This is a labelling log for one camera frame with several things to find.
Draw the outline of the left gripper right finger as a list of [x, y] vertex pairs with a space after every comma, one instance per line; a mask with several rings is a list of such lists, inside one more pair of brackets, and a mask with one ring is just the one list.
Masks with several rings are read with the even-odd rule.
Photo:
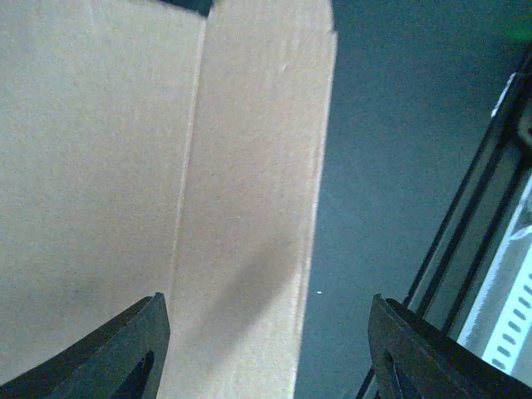
[[392, 298], [368, 324], [381, 398], [530, 398], [531, 388], [481, 360]]

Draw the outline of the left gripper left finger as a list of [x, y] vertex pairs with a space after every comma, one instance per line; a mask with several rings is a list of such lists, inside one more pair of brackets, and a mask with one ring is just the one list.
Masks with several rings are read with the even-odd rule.
[[165, 296], [156, 293], [1, 385], [1, 397], [156, 398], [169, 340]]

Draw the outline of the cardboard box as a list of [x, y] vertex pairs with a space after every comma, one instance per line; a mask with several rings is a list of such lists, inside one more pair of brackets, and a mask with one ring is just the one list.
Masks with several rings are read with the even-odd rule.
[[329, 1], [1, 4], [1, 379], [162, 293], [160, 398], [294, 394]]

